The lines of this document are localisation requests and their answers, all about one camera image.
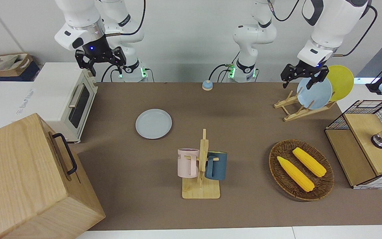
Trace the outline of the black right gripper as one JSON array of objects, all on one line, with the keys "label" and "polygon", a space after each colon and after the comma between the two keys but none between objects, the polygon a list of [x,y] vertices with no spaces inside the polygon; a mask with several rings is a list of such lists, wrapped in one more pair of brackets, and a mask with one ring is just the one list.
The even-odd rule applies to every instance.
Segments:
[{"label": "black right gripper", "polygon": [[108,62],[111,65],[118,67],[118,72],[121,75],[123,66],[126,65],[126,56],[123,49],[118,46],[115,49],[108,48],[107,51],[97,52],[96,47],[87,50],[76,50],[75,59],[81,69],[87,69],[90,71],[93,77],[96,76],[94,64]]}]

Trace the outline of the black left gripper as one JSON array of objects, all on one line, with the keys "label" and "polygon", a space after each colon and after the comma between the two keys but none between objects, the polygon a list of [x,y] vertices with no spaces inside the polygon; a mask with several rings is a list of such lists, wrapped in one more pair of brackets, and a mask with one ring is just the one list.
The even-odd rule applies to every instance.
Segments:
[{"label": "black left gripper", "polygon": [[329,73],[328,66],[322,62],[320,65],[311,66],[303,61],[297,65],[287,64],[282,70],[280,77],[283,81],[283,88],[287,88],[291,80],[298,78],[310,78],[306,84],[306,89],[310,90],[314,83],[323,82]]}]

